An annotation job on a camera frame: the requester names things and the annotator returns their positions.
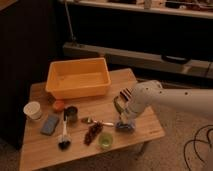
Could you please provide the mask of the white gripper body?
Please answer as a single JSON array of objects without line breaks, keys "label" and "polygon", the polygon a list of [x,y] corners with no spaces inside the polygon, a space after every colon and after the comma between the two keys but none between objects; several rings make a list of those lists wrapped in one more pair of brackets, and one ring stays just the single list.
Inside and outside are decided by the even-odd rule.
[{"label": "white gripper body", "polygon": [[135,103],[133,101],[129,101],[126,103],[123,111],[120,114],[120,121],[123,124],[127,124],[131,120],[137,117],[137,111],[135,109]]}]

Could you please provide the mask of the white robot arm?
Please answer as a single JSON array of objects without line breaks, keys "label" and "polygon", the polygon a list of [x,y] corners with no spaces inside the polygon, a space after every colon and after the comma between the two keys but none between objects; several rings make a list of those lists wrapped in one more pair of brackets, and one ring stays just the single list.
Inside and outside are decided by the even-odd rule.
[{"label": "white robot arm", "polygon": [[133,121],[153,103],[213,120],[213,89],[167,89],[159,81],[151,80],[134,85],[121,121]]}]

